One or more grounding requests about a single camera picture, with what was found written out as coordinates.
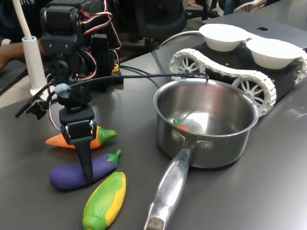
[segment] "black cable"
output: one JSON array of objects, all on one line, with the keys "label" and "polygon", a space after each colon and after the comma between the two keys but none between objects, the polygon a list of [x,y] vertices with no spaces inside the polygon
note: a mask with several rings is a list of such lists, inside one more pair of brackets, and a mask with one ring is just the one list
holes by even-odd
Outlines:
[{"label": "black cable", "polygon": [[[121,67],[122,69],[125,69],[125,70],[128,70],[128,71],[131,71],[131,72],[134,72],[134,73],[137,73],[137,74],[140,74],[140,75],[143,75],[142,73],[139,73],[137,70],[134,70],[134,69],[128,69],[128,68],[125,68],[125,67]],[[160,88],[160,86],[151,78],[147,78],[148,80],[150,80],[158,89]]]},{"label": "black cable", "polygon": [[15,117],[19,118],[27,109],[29,109],[32,104],[39,99],[40,95],[54,83],[54,79],[51,79],[44,87],[42,87],[34,96],[32,96],[27,103],[16,113]]},{"label": "black cable", "polygon": [[78,55],[80,55],[80,57],[82,57],[84,59],[87,68],[88,69],[90,68],[89,72],[94,72],[95,68],[96,68],[95,62],[84,49],[80,49],[78,51]]},{"label": "black cable", "polygon": [[78,82],[76,84],[70,85],[70,87],[75,87],[79,85],[89,84],[93,83],[94,81],[109,81],[109,80],[116,80],[117,78],[157,78],[157,77],[193,77],[195,75],[198,76],[204,76],[206,79],[208,79],[208,75],[205,73],[162,73],[162,74],[150,74],[150,75],[121,75],[121,76],[107,76],[107,77],[100,77],[100,78],[94,78],[89,79],[85,81]]},{"label": "black cable", "polygon": [[[180,36],[178,36],[178,37],[181,37],[181,36],[203,36],[202,34],[183,34],[183,35],[180,35]],[[167,43],[169,43],[169,42],[171,42],[171,41],[174,41],[176,38],[178,38],[178,37],[174,37],[172,40],[169,40]]]},{"label": "black cable", "polygon": [[134,68],[134,67],[131,67],[131,66],[123,66],[123,65],[120,65],[120,67],[126,68],[126,69],[134,69],[134,70],[136,70],[136,71],[138,71],[138,72],[141,72],[141,73],[150,75],[150,73],[148,73],[148,72],[146,72],[146,71],[144,71],[144,70],[141,70],[141,69],[138,69],[138,68]]},{"label": "black cable", "polygon": [[55,92],[54,91],[52,91],[49,95],[48,95],[48,97],[47,97],[47,99],[46,99],[46,103],[47,104],[49,104],[49,102],[50,102],[50,100],[51,100],[51,98],[52,98],[52,96],[55,94]]}]

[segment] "person's hand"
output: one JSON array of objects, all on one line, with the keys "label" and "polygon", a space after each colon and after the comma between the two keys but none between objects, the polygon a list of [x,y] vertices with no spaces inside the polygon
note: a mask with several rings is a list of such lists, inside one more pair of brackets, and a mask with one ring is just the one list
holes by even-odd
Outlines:
[{"label": "person's hand", "polygon": [[3,54],[0,49],[0,70],[6,67],[9,61],[9,58],[5,54]]}]

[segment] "white cylindrical stand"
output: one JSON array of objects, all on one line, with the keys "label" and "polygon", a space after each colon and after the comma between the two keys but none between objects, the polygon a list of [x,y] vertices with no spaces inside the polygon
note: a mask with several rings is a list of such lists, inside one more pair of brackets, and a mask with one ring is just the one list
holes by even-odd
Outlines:
[{"label": "white cylindrical stand", "polygon": [[45,72],[36,37],[32,36],[32,40],[24,37],[23,46],[31,83],[30,93],[33,96],[46,84]]}]

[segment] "black bracket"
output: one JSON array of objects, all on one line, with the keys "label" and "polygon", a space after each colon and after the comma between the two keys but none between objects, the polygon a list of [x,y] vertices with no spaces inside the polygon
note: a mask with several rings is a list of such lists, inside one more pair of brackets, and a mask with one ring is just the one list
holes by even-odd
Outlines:
[{"label": "black bracket", "polygon": [[67,144],[74,145],[78,152],[83,173],[88,181],[93,177],[91,141],[96,138],[97,124],[90,105],[79,108],[63,108],[59,111],[61,132]]}]

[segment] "stainless steel saucepan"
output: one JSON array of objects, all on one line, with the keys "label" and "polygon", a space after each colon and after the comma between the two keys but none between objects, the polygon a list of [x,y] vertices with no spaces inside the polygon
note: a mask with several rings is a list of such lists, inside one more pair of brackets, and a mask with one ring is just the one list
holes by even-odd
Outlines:
[{"label": "stainless steel saucepan", "polygon": [[[220,81],[184,79],[154,95],[156,138],[172,161],[149,208],[145,230],[165,230],[179,202],[189,165],[219,168],[235,162],[258,121],[255,103]],[[178,120],[188,130],[174,124]]]}]

